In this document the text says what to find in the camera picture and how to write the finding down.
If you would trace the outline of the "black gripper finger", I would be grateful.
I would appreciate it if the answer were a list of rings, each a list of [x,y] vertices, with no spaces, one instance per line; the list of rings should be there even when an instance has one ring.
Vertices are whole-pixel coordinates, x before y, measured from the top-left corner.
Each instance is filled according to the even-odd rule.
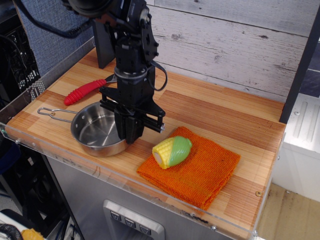
[[[126,142],[131,145],[143,135],[144,123],[142,120],[129,116],[125,119]]]
[[[114,121],[119,138],[126,139],[126,117],[118,109],[114,110]]]

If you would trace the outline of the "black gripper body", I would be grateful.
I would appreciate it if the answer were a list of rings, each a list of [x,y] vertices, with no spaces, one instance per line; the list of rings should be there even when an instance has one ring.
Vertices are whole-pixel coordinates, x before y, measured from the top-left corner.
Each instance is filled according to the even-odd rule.
[[[165,111],[154,102],[156,68],[148,67],[141,72],[127,73],[114,69],[116,88],[103,86],[101,106],[114,112],[119,110],[127,117],[142,120],[145,127],[161,133],[165,129]]]

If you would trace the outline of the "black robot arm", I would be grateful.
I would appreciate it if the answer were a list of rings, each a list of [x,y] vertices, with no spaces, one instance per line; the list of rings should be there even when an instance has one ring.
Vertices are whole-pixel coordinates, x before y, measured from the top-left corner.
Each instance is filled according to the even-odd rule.
[[[115,53],[116,88],[102,86],[100,105],[114,113],[118,136],[133,144],[147,127],[164,130],[162,110],[153,100],[158,46],[144,0],[64,0],[75,14],[104,24]]]

